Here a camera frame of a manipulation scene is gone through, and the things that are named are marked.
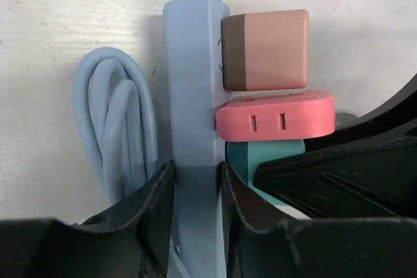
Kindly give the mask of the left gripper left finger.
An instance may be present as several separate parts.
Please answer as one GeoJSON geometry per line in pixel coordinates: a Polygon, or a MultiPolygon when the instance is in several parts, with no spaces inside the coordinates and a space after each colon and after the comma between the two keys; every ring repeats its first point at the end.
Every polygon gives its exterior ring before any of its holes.
{"type": "Polygon", "coordinates": [[[165,277],[175,194],[169,161],[142,187],[84,223],[1,222],[2,277],[165,277]]]}

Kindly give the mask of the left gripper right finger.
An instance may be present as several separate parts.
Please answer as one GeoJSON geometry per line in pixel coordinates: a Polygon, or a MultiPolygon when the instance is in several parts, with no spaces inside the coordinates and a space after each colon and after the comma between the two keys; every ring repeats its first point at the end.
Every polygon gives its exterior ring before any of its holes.
{"type": "Polygon", "coordinates": [[[219,170],[228,277],[416,276],[415,219],[295,219],[219,170]]]}

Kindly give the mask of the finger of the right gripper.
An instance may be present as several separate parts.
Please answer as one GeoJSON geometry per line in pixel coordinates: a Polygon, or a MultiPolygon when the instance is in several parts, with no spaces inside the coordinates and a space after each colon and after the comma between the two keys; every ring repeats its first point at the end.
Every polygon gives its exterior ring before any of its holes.
{"type": "Polygon", "coordinates": [[[262,164],[257,189],[316,218],[416,217],[416,142],[325,149],[262,164]]]}
{"type": "Polygon", "coordinates": [[[357,141],[401,126],[416,118],[416,77],[376,109],[350,120],[335,132],[304,141],[306,152],[357,141]]]}

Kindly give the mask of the brown pink plug adapter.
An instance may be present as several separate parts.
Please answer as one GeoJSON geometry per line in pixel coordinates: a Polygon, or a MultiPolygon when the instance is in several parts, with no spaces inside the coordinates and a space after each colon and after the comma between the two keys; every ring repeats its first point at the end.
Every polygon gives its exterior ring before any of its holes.
{"type": "Polygon", "coordinates": [[[223,85],[229,91],[302,89],[308,82],[309,13],[256,12],[222,20],[223,85]]]}

